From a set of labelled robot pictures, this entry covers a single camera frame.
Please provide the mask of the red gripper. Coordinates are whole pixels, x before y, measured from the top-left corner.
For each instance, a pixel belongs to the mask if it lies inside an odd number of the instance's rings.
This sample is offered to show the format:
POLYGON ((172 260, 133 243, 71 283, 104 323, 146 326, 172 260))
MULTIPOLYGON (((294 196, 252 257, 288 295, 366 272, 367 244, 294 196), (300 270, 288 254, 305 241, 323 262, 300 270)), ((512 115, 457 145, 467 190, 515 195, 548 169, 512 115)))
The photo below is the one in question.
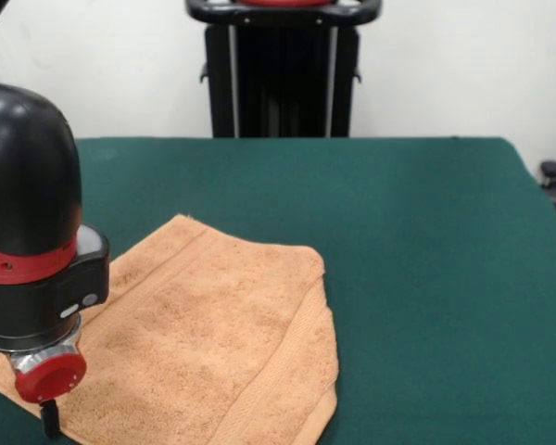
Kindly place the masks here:
POLYGON ((72 352, 14 368, 15 388, 20 397, 27 402, 40 402, 43 431, 48 439, 59 438, 59 410, 54 399, 76 388, 86 370, 83 356, 72 352))

